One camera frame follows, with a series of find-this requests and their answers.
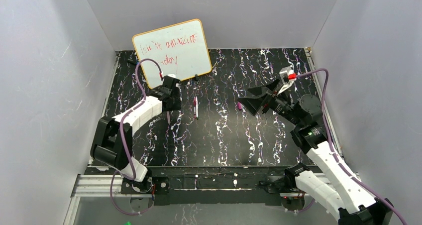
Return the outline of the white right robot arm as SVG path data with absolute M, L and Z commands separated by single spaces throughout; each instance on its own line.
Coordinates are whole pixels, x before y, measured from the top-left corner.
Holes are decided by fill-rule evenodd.
M 285 91 L 289 85 L 280 83 L 276 79 L 270 84 L 249 88 L 252 95 L 238 98 L 238 102 L 252 115 L 272 110 L 295 125 L 291 135 L 296 146 L 330 181 L 328 185 L 309 167 L 298 163 L 285 169 L 284 186 L 309 194 L 340 225 L 389 224 L 393 214 L 391 203 L 363 188 L 356 174 L 329 144 L 319 98 L 306 94 L 292 103 Z

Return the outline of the pink highlighter pen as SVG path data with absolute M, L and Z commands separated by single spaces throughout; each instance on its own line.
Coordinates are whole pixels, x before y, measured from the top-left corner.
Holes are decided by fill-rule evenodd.
M 170 119 L 170 112 L 169 112 L 169 111 L 167 111 L 167 112 L 166 112 L 166 115 L 167 115 L 167 123 L 168 123 L 168 124 L 170 124 L 170 123 L 171 123 L 171 119 Z

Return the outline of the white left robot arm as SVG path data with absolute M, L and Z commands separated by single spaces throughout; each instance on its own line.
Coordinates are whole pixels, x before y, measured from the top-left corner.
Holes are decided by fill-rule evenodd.
M 113 168 L 141 193 L 153 190 L 150 170 L 133 155 L 133 136 L 154 117 L 181 109 L 180 83 L 174 74 L 166 75 L 162 85 L 127 111 L 99 119 L 90 156 Z

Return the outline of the red gel pen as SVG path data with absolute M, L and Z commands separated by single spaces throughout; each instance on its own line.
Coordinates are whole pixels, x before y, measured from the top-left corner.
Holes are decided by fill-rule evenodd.
M 194 118 L 199 119 L 199 102 L 197 96 L 194 98 Z

